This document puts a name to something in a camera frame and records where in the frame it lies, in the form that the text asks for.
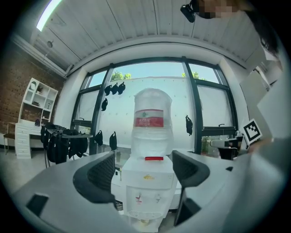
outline red label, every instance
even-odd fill
[[[164,127],[164,111],[145,109],[135,113],[135,127]]]

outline window frame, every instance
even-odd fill
[[[104,95],[104,89],[108,85],[111,75],[113,73],[113,70],[115,68],[118,68],[121,66],[138,64],[138,63],[159,62],[159,61],[180,62],[183,66],[186,79],[188,80],[188,83],[190,84],[190,87],[191,87],[190,90],[192,90],[191,98],[192,98],[192,103],[193,103],[193,116],[194,116],[194,119],[192,120],[194,121],[194,125],[195,125],[195,128],[193,130],[194,140],[195,140],[194,141],[195,153],[201,154],[201,144],[202,144],[201,141],[202,141],[203,136],[235,135],[235,132],[238,129],[236,106],[235,106],[234,99],[233,99],[231,90],[229,88],[228,82],[221,68],[219,67],[218,64],[213,65],[204,61],[187,59],[185,56],[183,57],[149,57],[149,58],[133,59],[133,60],[128,60],[128,61],[122,61],[115,64],[111,63],[109,66],[103,67],[94,72],[87,73],[84,79],[84,82],[80,88],[76,102],[75,102],[72,120],[71,120],[71,128],[75,127],[75,125],[90,127],[91,128],[90,133],[92,135],[96,134],[96,132],[98,131],[97,127],[98,127],[99,118],[100,118],[100,107],[101,107],[102,97]],[[213,69],[219,83],[194,79],[189,64],[205,66],[205,67]],[[102,84],[96,85],[93,87],[88,87],[90,85],[93,75],[103,72],[103,71],[106,71],[106,74],[105,74]],[[233,126],[231,127],[204,127],[203,126],[202,108],[201,108],[198,87],[197,87],[198,85],[213,87],[216,89],[226,91],[230,108],[231,108],[231,119],[232,119]],[[76,111],[78,109],[81,96],[83,94],[86,94],[92,91],[97,91],[97,90],[99,90],[99,93],[96,99],[92,121],[83,121],[83,120],[74,119],[76,116]],[[97,153],[97,143],[94,141],[94,138],[92,137],[90,138],[89,154],[91,155],[91,154],[96,154],[96,153]]]

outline ceiling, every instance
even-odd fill
[[[243,12],[231,18],[190,23],[180,12],[189,0],[62,0],[43,31],[36,24],[48,1],[40,1],[21,18],[15,31],[63,70],[89,61],[125,41],[169,37],[202,41],[245,64],[259,37]],[[47,41],[53,41],[49,49]]]

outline tree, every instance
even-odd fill
[[[131,74],[128,73],[123,76],[121,72],[114,71],[111,77],[111,81],[124,80],[124,79],[131,79]]]
[[[193,78],[200,79],[200,80],[207,80],[205,78],[200,78],[198,72],[192,72]]]

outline desk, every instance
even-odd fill
[[[40,136],[41,127],[28,126],[22,123],[15,125],[15,152],[17,158],[31,158],[30,136]]]

